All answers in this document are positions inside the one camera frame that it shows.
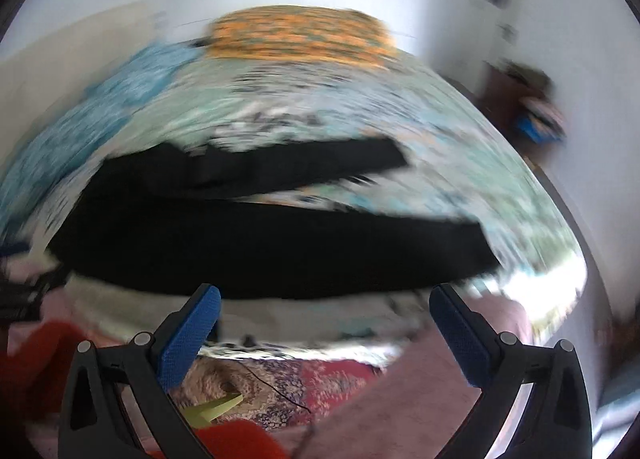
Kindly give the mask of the pink dotted pajama leg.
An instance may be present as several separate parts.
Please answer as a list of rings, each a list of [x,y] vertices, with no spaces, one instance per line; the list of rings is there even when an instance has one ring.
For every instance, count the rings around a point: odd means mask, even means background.
[[[300,455],[434,458],[478,395],[430,320],[381,377],[317,424]]]

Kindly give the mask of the clothes pile in basket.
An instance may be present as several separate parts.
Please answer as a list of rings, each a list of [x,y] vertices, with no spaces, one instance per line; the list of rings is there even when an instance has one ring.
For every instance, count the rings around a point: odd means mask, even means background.
[[[536,144],[560,142],[566,136],[564,117],[559,109],[533,96],[524,97],[518,103],[514,127]]]

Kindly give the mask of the black pants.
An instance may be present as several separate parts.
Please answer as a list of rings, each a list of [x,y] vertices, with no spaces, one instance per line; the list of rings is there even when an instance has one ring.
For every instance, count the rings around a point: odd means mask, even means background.
[[[189,154],[169,143],[104,160],[48,243],[75,273],[137,291],[316,300],[491,273],[480,224],[258,204],[254,196],[405,167],[390,138]]]

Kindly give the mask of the red fuzzy sleeve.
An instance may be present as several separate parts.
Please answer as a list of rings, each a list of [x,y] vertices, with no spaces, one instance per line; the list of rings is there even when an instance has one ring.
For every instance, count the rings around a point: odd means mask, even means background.
[[[60,413],[70,366],[79,343],[114,341],[65,320],[46,321],[14,351],[1,352],[1,433],[21,432],[26,423]]]

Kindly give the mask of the dark brown cabinet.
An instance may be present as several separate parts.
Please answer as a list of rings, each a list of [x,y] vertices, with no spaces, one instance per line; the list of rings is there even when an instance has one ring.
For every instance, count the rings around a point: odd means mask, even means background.
[[[499,133],[511,141],[515,133],[516,117],[525,98],[542,98],[544,94],[507,75],[495,66],[486,64],[485,86],[476,100],[476,108]]]

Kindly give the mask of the blue floral pillow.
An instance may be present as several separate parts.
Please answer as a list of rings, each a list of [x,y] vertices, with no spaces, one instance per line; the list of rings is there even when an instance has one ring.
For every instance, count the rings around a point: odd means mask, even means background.
[[[184,43],[153,42],[89,86],[85,97],[29,136],[1,173],[1,239],[12,239],[50,190],[80,168],[175,74],[204,54]]]

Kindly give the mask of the patterned red rug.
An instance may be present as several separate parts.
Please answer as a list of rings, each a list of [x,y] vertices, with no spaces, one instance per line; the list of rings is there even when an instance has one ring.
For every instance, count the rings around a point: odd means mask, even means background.
[[[198,357],[170,392],[178,407],[200,406],[228,394],[242,401],[219,422],[250,420],[268,431],[321,419],[383,375],[360,361],[229,361]]]

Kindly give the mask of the beige headboard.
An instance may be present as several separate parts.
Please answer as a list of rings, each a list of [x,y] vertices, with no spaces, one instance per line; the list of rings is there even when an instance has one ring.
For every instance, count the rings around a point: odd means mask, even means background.
[[[81,19],[3,62],[1,159],[154,39],[152,13],[137,2]]]

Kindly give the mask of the orange floral pillow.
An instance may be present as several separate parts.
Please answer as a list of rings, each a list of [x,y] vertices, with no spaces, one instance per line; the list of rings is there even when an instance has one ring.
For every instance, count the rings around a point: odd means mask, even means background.
[[[396,58],[397,49],[385,25],[370,15],[336,8],[270,5],[215,20],[206,54],[237,60],[381,68]]]

